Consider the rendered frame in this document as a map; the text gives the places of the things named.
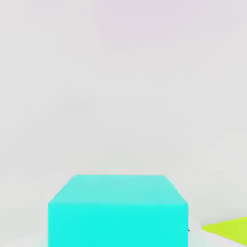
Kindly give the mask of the small cyan cube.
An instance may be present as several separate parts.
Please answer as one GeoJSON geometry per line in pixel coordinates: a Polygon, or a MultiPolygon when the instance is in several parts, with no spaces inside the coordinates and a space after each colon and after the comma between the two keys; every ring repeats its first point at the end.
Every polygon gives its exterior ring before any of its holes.
{"type": "Polygon", "coordinates": [[[75,175],[48,203],[48,247],[188,247],[189,207],[163,175],[75,175]]]}

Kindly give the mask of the large lime box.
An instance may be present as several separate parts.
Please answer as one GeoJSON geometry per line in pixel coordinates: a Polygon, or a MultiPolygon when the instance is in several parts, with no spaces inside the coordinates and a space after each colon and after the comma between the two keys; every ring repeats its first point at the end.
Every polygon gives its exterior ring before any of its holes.
{"type": "Polygon", "coordinates": [[[204,225],[201,229],[247,246],[247,217],[204,225]]]}

